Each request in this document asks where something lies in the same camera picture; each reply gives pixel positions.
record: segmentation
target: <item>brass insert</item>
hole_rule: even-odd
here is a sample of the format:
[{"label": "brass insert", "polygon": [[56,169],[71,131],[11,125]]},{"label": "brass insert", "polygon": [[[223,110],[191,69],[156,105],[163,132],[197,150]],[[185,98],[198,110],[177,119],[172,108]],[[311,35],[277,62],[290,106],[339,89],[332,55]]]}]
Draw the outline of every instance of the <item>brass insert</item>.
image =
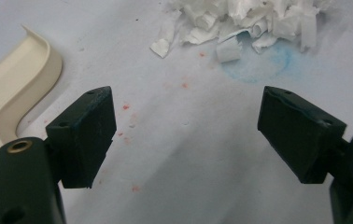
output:
[{"label": "brass insert", "polygon": [[18,142],[15,142],[13,145],[9,146],[7,148],[7,152],[19,153],[30,148],[31,145],[32,145],[32,141],[27,141],[27,140],[18,141]]}]

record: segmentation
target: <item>beige plastic tray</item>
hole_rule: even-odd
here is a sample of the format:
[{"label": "beige plastic tray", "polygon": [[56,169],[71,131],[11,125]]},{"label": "beige plastic tray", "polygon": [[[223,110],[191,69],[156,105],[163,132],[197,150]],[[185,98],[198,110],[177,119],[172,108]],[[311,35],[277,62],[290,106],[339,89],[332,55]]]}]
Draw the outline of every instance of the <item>beige plastic tray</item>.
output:
[{"label": "beige plastic tray", "polygon": [[23,27],[25,39],[0,62],[0,146],[17,138],[21,118],[60,76],[62,58],[48,41]]}]

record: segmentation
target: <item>white table surface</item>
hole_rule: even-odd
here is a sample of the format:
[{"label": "white table surface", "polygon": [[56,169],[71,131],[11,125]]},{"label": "white table surface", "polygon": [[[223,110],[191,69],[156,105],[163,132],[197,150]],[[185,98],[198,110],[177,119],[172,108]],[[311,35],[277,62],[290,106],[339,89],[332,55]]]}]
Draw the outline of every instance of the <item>white table surface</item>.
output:
[{"label": "white table surface", "polygon": [[332,223],[332,177],[301,185],[256,125],[270,85],[333,114],[353,136],[353,1],[334,1],[318,15],[314,49],[280,41],[258,55],[243,37],[242,60],[219,64],[216,41],[175,43],[165,59],[149,50],[169,17],[166,0],[0,0],[0,60],[24,39],[21,24],[64,59],[20,137],[46,138],[47,123],[80,94],[113,90],[114,143],[92,189],[62,189],[68,223]]}]

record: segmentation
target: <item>blue stain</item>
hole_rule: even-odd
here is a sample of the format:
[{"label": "blue stain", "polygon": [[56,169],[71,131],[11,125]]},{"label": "blue stain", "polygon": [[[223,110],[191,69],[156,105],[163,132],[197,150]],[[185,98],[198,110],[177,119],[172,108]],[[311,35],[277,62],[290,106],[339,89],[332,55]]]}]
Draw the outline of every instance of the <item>blue stain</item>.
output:
[{"label": "blue stain", "polygon": [[249,84],[285,76],[300,76],[301,60],[306,60],[299,49],[289,41],[279,40],[263,54],[257,54],[251,47],[250,39],[243,40],[241,59],[223,63],[221,68],[234,80]]},{"label": "blue stain", "polygon": [[292,49],[291,46],[287,46],[285,43],[278,42],[274,45],[274,53],[275,55],[270,57],[270,60],[278,65],[281,65],[281,68],[275,72],[276,76],[282,75],[285,73],[292,61],[292,51],[297,49]]}]

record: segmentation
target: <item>torn tissue paper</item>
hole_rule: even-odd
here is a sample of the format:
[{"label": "torn tissue paper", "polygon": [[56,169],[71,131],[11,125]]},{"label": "torn tissue paper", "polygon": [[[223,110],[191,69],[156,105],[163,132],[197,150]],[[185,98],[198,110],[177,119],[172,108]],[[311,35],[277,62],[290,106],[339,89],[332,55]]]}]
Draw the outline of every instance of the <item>torn tissue paper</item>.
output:
[{"label": "torn tissue paper", "polygon": [[220,63],[226,63],[240,59],[242,43],[238,43],[237,37],[232,37],[217,45],[217,56]]},{"label": "torn tissue paper", "polygon": [[175,10],[150,47],[161,57],[168,53],[174,40],[174,27],[180,13],[190,28],[181,29],[179,43],[202,44],[218,38],[220,62],[239,58],[241,45],[236,36],[249,32],[255,39],[252,48],[258,53],[272,46],[278,38],[293,41],[300,37],[301,50],[317,44],[317,14],[333,0],[171,0]]}]

